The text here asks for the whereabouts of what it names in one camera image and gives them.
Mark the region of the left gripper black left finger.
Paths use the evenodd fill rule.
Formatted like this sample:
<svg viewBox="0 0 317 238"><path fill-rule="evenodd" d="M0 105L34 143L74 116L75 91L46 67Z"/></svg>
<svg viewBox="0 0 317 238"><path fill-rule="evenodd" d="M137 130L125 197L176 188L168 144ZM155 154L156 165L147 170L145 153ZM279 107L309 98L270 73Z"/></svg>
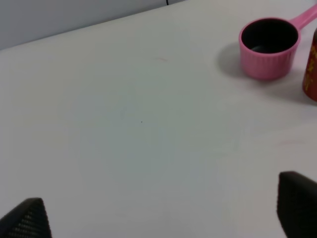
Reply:
<svg viewBox="0 0 317 238"><path fill-rule="evenodd" d="M51 238L44 201L27 198L0 219L2 238Z"/></svg>

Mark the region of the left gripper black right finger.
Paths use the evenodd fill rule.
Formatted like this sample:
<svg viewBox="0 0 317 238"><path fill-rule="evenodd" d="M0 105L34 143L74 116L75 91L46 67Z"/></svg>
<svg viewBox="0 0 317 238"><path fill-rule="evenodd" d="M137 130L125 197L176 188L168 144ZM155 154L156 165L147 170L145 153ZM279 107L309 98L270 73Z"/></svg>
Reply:
<svg viewBox="0 0 317 238"><path fill-rule="evenodd" d="M317 183L294 171L279 174L277 216L288 238L317 236Z"/></svg>

